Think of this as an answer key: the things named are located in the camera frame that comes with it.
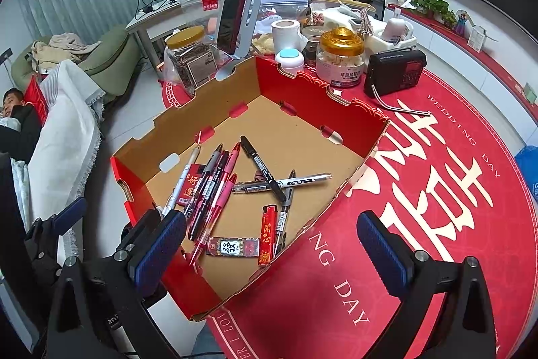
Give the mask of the blue white cartoon pen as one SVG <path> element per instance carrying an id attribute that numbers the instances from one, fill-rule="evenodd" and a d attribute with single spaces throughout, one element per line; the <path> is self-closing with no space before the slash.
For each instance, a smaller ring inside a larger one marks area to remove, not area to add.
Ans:
<path id="1" fill-rule="evenodd" d="M 166 217 L 169 214 L 169 212 L 175 208 L 177 204 L 177 200 L 182 192 L 182 187 L 184 183 L 186 182 L 189 170 L 192 167 L 192 165 L 195 163 L 196 159 L 199 157 L 200 152 L 201 152 L 201 145 L 197 144 L 195 148 L 192 150 L 191 156 L 188 158 L 187 163 L 185 164 L 182 170 L 182 173 L 173 189 L 173 192 L 169 196 L 167 203 L 165 204 L 165 206 L 163 207 L 161 211 L 163 217 Z"/>

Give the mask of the patterned red lighter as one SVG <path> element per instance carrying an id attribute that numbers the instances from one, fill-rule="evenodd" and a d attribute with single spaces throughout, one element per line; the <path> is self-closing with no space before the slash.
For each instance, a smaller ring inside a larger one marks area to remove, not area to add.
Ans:
<path id="1" fill-rule="evenodd" d="M 259 247 L 258 238 L 211 237 L 205 252 L 212 257 L 257 258 Z"/>

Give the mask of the black marker pen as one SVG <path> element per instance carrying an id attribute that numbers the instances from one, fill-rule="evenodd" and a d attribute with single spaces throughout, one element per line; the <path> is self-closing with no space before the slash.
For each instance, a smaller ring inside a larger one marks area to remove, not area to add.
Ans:
<path id="1" fill-rule="evenodd" d="M 210 210 L 210 205 L 213 202 L 214 196 L 223 177 L 223 171 L 228 157 L 229 151 L 223 151 L 223 154 L 221 154 L 221 157 L 219 158 L 216 169 L 209 179 L 207 187 L 204 189 L 204 192 L 202 192 L 201 202 L 197 208 L 197 211 L 195 212 L 194 220 L 188 234 L 188 238 L 192 242 L 197 239 L 201 225 L 204 223 L 206 214 Z"/>

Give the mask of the silver K-2020 pen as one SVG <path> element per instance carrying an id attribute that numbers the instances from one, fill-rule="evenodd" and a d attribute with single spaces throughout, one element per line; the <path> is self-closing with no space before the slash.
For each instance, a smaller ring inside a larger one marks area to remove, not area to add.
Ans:
<path id="1" fill-rule="evenodd" d="M 304 186 L 304 185 L 312 185 L 312 184 L 317 184 L 320 182 L 328 181 L 329 179 L 332 179 L 332 175 L 330 173 L 321 173 L 321 174 L 315 174 L 315 175 L 311 175 L 307 177 L 293 177 L 293 178 L 287 178 L 287 179 L 277 179 L 277 183 L 281 187 L 281 189 L 284 189 L 286 186 L 298 187 L 298 186 Z M 236 183 L 233 186 L 234 194 L 258 193 L 258 192 L 264 192 L 264 191 L 269 191 L 269 190 L 270 190 L 270 187 L 267 181 L 265 180 L 240 182 L 240 183 Z"/>

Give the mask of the red gold lighter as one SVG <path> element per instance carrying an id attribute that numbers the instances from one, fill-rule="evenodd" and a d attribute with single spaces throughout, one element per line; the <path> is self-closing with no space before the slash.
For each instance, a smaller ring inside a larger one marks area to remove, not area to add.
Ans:
<path id="1" fill-rule="evenodd" d="M 260 267 L 268 265 L 274 259 L 277 213 L 278 209 L 274 204 L 263 207 L 258 255 Z"/>

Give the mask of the black cap white pen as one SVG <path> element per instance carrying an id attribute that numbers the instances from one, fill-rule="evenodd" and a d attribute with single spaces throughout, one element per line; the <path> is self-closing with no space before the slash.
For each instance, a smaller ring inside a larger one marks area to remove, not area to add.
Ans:
<path id="1" fill-rule="evenodd" d="M 278 185 L 276 179 L 273 177 L 268 167 L 264 164 L 264 161 L 261 159 L 249 139 L 247 139 L 246 136 L 240 136 L 240 143 L 245 154 L 255 163 L 258 170 L 263 174 L 275 197 L 281 203 L 284 203 L 286 201 L 286 194 L 284 194 L 283 190 Z"/>

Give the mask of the grey silver pen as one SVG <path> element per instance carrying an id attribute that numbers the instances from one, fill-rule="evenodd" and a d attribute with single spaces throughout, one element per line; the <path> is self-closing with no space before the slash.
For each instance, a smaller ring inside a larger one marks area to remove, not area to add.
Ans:
<path id="1" fill-rule="evenodd" d="M 275 243 L 274 243 L 274 257 L 278 254 L 279 249 L 281 248 L 281 241 L 283 238 L 283 232 L 286 225 L 287 215 L 290 210 L 292 199 L 293 199 L 293 187 L 292 186 L 286 186 L 284 188 L 283 193 L 286 196 L 286 199 L 281 207 L 281 211 L 278 215 L 278 220 L 276 223 L 276 229 L 275 229 Z"/>

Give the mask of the grey black gel pen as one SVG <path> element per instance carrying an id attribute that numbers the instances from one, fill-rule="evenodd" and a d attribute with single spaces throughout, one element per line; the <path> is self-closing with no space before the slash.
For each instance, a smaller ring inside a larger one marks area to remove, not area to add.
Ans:
<path id="1" fill-rule="evenodd" d="M 192 193 L 192 197 L 190 198 L 189 202 L 187 203 L 183 213 L 185 215 L 186 220 L 189 220 L 195 210 L 195 206 L 201 197 L 201 193 L 204 189 L 204 186 L 209 179 L 210 175 L 214 171 L 214 168 L 216 166 L 216 163 L 222 154 L 223 150 L 223 143 L 219 144 L 218 147 L 214 150 L 213 154 L 210 156 L 209 161 L 207 162 L 206 166 L 203 169 L 203 172 L 201 173 L 201 177 L 199 178 L 196 186 L 194 187 L 194 191 Z"/>

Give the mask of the red lead refill box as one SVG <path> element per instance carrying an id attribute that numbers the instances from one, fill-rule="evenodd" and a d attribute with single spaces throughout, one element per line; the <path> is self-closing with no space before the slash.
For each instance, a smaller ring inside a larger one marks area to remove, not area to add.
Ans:
<path id="1" fill-rule="evenodd" d="M 177 204 L 179 206 L 185 207 L 192 198 L 192 194 L 204 171 L 204 168 L 204 164 L 199 163 L 194 163 L 190 167 L 185 182 L 183 183 L 182 191 L 177 199 Z"/>

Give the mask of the pink red gel pen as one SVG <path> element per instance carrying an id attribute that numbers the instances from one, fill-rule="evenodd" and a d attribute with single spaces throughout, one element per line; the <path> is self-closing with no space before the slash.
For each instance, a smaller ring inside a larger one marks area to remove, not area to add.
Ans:
<path id="1" fill-rule="evenodd" d="M 241 144 L 237 142 L 235 146 L 233 147 L 232 151 L 229 153 L 229 157 L 226 161 L 225 167 L 223 169 L 222 177 L 219 181 L 218 186 L 216 187 L 216 192 L 212 199 L 212 204 L 210 205 L 210 208 L 213 209 L 216 206 L 216 202 L 218 198 L 220 197 L 220 194 L 223 191 L 223 186 L 227 182 L 227 179 L 229 179 L 229 176 L 233 173 L 233 168 L 235 166 L 235 163 L 238 159 L 239 153 L 241 149 Z"/>

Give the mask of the green sofa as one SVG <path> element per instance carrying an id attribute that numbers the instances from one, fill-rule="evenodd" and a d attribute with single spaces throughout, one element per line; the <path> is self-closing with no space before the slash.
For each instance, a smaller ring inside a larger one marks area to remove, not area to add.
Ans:
<path id="1" fill-rule="evenodd" d="M 141 51 L 123 25 L 110 28 L 100 41 L 78 66 L 105 91 L 104 102 L 109 104 L 129 90 L 132 76 L 140 70 Z"/>

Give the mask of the blue plastic bag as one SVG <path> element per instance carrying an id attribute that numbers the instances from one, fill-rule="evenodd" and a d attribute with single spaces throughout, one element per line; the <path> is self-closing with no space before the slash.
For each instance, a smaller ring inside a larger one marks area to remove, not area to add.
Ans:
<path id="1" fill-rule="evenodd" d="M 516 164 L 535 201 L 538 201 L 538 148 L 525 146 L 515 156 Z"/>

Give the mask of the white blue cap bottle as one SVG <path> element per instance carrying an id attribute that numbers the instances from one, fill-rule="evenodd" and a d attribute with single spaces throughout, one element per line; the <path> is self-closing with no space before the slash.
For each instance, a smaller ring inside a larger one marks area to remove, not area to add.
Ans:
<path id="1" fill-rule="evenodd" d="M 295 48 L 284 48 L 275 56 L 275 61 L 280 65 L 283 72 L 296 76 L 298 72 L 304 70 L 305 58 L 303 54 Z"/>

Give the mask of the gold lid glass jar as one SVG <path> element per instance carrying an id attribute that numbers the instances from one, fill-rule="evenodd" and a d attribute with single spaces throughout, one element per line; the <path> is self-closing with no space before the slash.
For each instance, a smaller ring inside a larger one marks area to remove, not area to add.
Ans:
<path id="1" fill-rule="evenodd" d="M 317 45 L 315 73 L 332 87 L 352 88 L 364 72 L 364 50 L 362 37 L 347 27 L 324 32 Z"/>

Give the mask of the green potted plant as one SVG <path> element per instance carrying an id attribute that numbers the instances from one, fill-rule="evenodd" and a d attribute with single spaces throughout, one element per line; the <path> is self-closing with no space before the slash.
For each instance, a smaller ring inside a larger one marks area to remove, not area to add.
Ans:
<path id="1" fill-rule="evenodd" d="M 410 9 L 452 29 L 457 24 L 456 14 L 445 0 L 409 0 Z"/>

